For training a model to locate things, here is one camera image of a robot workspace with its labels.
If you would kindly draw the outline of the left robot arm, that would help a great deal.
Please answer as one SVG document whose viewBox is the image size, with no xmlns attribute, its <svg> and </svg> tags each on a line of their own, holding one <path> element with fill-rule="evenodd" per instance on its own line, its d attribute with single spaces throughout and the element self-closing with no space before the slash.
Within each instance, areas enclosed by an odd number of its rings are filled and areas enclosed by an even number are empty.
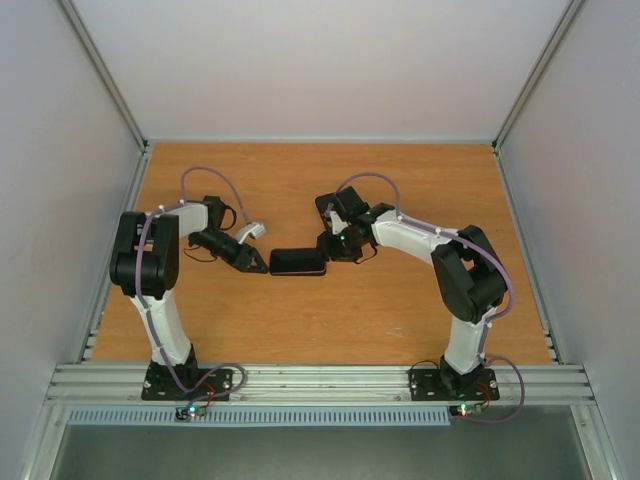
<svg viewBox="0 0 640 480">
<path fill-rule="evenodd" d="M 266 233 L 261 222 L 247 221 L 231 236 L 222 227 L 231 209 L 220 198 L 181 200 L 151 212 L 127 211 L 119 218 L 109 263 L 109 276 L 138 310 L 151 349 L 145 394 L 179 398 L 195 395 L 208 375 L 198 367 L 195 347 L 187 337 L 175 300 L 180 267 L 180 242 L 203 248 L 241 273 L 269 271 L 248 243 Z"/>
</svg>

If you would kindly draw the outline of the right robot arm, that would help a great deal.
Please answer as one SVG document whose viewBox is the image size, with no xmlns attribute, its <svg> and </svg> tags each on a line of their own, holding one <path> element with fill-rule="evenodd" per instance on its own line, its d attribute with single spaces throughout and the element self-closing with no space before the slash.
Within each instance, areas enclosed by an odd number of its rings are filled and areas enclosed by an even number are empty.
<svg viewBox="0 0 640 480">
<path fill-rule="evenodd" d="M 434 270 L 441 299 L 452 315 L 439 372 L 444 390 L 463 396 L 484 369 L 485 345 L 498 307 L 510 290 L 505 267 L 482 229 L 442 228 L 409 217 L 393 206 L 371 206 L 352 187 L 324 194 L 315 206 L 325 231 L 317 245 L 329 261 L 362 259 L 363 249 L 392 248 Z"/>
</svg>

